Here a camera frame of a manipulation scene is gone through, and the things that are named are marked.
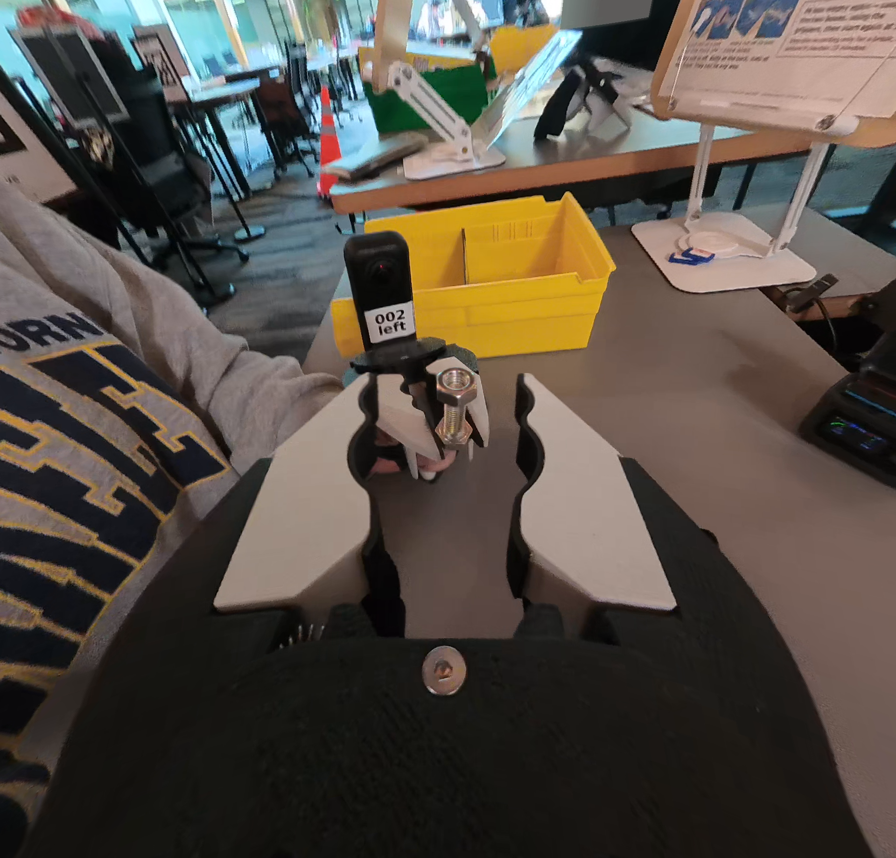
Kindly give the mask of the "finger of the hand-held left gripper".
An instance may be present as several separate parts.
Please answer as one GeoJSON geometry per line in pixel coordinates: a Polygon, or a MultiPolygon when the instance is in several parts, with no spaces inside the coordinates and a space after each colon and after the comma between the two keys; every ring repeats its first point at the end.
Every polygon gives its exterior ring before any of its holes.
{"type": "Polygon", "coordinates": [[[409,458],[416,453],[435,458],[444,453],[424,412],[415,406],[404,380],[397,373],[381,374],[377,386],[377,432],[375,448],[398,442],[406,446],[409,458]]]}
{"type": "Polygon", "coordinates": [[[476,394],[473,397],[464,398],[462,405],[458,405],[455,409],[458,414],[461,411],[464,412],[465,420],[473,429],[469,437],[470,441],[474,442],[479,449],[487,449],[490,438],[490,421],[481,376],[473,365],[473,360],[453,356],[449,357],[449,360],[451,361],[449,369],[463,369],[474,379],[476,394]]]}

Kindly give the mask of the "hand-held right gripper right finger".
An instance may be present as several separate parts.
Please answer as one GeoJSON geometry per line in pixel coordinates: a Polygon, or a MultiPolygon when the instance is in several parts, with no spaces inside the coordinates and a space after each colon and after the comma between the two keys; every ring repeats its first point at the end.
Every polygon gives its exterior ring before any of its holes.
{"type": "Polygon", "coordinates": [[[561,610],[678,607],[622,455],[531,373],[516,382],[513,597],[561,610]]]}

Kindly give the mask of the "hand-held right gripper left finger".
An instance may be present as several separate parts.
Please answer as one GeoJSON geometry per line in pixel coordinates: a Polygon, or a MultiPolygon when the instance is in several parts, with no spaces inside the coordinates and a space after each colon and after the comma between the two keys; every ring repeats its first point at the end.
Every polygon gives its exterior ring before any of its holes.
{"type": "Polygon", "coordinates": [[[359,376],[274,452],[213,600],[220,613],[385,603],[385,545],[364,478],[377,384],[359,376]]]}

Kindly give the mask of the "steel hex bolt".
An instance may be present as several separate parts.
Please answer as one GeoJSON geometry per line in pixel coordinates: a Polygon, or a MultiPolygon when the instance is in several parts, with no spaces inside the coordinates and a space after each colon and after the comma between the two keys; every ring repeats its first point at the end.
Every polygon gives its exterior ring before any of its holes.
{"type": "Polygon", "coordinates": [[[442,404],[442,416],[464,416],[464,412],[459,414],[456,407],[462,405],[463,399],[473,397],[476,394],[476,387],[473,377],[463,369],[446,369],[436,376],[436,394],[439,402],[442,404]]]}

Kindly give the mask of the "yellow plastic bin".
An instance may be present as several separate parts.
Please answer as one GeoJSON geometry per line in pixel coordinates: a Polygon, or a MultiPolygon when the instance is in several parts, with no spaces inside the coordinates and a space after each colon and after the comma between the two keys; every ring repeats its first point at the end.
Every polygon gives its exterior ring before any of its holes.
{"type": "Polygon", "coordinates": [[[523,68],[558,32],[554,23],[519,27],[501,25],[489,38],[489,50],[499,77],[523,68]]]}
{"type": "Polygon", "coordinates": [[[585,348],[616,269],[571,192],[376,219],[363,234],[385,231],[409,245],[420,337],[478,359],[585,348]]]}

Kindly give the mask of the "person's left forearm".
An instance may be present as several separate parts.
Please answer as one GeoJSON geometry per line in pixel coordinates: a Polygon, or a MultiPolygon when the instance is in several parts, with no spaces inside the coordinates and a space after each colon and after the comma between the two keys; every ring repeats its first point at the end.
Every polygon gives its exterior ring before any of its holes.
{"type": "Polygon", "coordinates": [[[210,323],[192,330],[189,343],[192,407],[239,473],[272,457],[343,391],[335,377],[307,374],[292,357],[252,351],[210,323]]]}

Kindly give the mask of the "person's left hand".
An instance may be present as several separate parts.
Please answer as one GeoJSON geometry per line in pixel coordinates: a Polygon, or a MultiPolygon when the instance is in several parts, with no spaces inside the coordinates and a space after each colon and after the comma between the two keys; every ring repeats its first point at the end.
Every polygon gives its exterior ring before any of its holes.
{"type": "Polygon", "coordinates": [[[459,456],[457,451],[447,450],[435,458],[416,453],[413,459],[410,459],[405,447],[398,442],[378,446],[376,459],[369,474],[408,472],[416,481],[432,483],[440,474],[449,469],[459,456]]]}

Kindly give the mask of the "dark flat case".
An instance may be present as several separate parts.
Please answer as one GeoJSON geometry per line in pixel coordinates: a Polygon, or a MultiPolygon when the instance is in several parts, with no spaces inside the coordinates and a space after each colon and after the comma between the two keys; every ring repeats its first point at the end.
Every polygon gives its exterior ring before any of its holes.
{"type": "Polygon", "coordinates": [[[321,174],[351,183],[374,179],[389,166],[394,166],[429,145],[427,136],[422,132],[390,135],[374,140],[352,154],[324,165],[321,174]]]}

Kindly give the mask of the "person's grey printed sweatshirt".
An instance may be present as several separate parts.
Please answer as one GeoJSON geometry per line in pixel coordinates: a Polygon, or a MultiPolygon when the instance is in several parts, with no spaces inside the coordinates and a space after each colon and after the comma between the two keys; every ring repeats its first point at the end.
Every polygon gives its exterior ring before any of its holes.
{"type": "Polygon", "coordinates": [[[170,279],[2,185],[2,856],[21,850],[114,603],[235,478],[170,279]]]}

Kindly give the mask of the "black office chair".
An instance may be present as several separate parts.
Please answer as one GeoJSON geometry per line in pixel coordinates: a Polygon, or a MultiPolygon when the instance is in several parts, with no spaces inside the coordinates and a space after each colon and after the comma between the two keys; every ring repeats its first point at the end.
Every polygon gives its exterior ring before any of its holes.
{"type": "Polygon", "coordinates": [[[150,68],[125,67],[109,77],[127,117],[112,123],[103,159],[91,161],[94,180],[133,229],[158,243],[151,255],[153,269],[166,273],[174,259],[204,309],[227,301],[235,294],[234,286],[213,284],[196,253],[231,252],[244,263],[249,256],[219,238],[189,234],[209,202],[210,188],[177,135],[157,75],[150,68]]]}

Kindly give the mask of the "wood-edged table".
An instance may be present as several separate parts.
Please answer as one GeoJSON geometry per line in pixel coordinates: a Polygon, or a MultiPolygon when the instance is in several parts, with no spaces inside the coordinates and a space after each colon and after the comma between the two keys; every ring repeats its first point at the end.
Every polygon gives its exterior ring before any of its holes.
{"type": "Polygon", "coordinates": [[[605,121],[595,133],[572,124],[558,139],[534,140],[536,119],[517,120],[497,140],[503,165],[432,180],[407,180],[389,169],[375,180],[332,188],[337,214],[372,214],[390,209],[435,209],[506,200],[558,191],[583,184],[683,170],[696,158],[700,125],[685,120],[658,120],[640,110],[632,125],[605,121]]]}

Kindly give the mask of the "black display power device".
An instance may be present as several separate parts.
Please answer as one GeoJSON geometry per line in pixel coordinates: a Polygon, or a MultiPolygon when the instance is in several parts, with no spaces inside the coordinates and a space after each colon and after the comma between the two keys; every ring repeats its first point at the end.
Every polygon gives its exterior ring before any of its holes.
{"type": "Polygon", "coordinates": [[[800,437],[837,460],[895,487],[895,385],[853,373],[830,387],[801,422],[800,437]]]}

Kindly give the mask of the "another hand-held gripper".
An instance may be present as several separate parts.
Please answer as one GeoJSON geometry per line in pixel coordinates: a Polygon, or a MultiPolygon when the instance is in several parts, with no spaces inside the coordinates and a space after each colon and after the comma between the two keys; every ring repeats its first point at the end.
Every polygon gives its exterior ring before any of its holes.
{"type": "Polygon", "coordinates": [[[613,75],[585,59],[568,66],[533,131],[536,143],[560,136],[566,123],[578,113],[588,112],[588,129],[594,131],[609,120],[618,121],[628,131],[633,125],[631,105],[614,86],[613,75]]]}

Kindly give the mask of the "small framed marker sign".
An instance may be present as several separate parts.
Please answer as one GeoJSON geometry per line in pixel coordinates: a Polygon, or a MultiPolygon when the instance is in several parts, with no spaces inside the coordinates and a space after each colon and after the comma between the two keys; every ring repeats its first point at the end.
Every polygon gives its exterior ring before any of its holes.
{"type": "Polygon", "coordinates": [[[193,104],[185,82],[192,76],[191,70],[168,24],[135,25],[132,46],[143,67],[154,70],[168,105],[193,104]]]}

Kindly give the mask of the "instruction sheet on white stand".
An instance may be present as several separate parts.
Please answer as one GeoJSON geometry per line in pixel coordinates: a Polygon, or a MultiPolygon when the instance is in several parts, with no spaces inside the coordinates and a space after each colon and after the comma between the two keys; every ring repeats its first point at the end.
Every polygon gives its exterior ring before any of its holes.
{"type": "Polygon", "coordinates": [[[655,113],[852,147],[895,143],[895,0],[681,0],[655,113]]]}

